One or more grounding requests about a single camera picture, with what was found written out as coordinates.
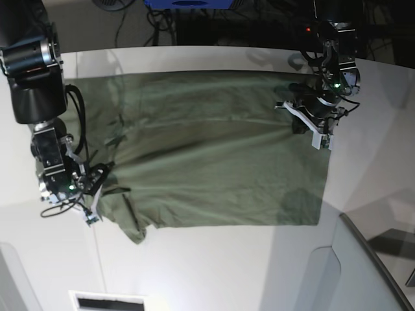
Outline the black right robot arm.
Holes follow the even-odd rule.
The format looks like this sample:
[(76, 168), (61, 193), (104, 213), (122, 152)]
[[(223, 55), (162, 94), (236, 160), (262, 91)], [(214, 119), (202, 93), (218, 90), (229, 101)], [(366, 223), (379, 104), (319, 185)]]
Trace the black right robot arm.
[(42, 1), (1, 2), (1, 70), (17, 123), (32, 128), (41, 197), (51, 203), (96, 196), (112, 164), (91, 165), (86, 107), (64, 82), (58, 34)]

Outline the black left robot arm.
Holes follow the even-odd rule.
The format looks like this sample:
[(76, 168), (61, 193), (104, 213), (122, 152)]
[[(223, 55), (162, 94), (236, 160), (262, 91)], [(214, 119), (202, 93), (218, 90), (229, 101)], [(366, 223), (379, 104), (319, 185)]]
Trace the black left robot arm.
[(293, 133), (304, 134), (316, 126), (329, 134), (360, 106), (351, 97), (361, 88), (355, 59), (362, 13), (362, 1), (299, 1), (289, 19), (290, 29), (316, 82), (289, 86), (294, 112), (305, 116), (304, 120), (293, 116)]

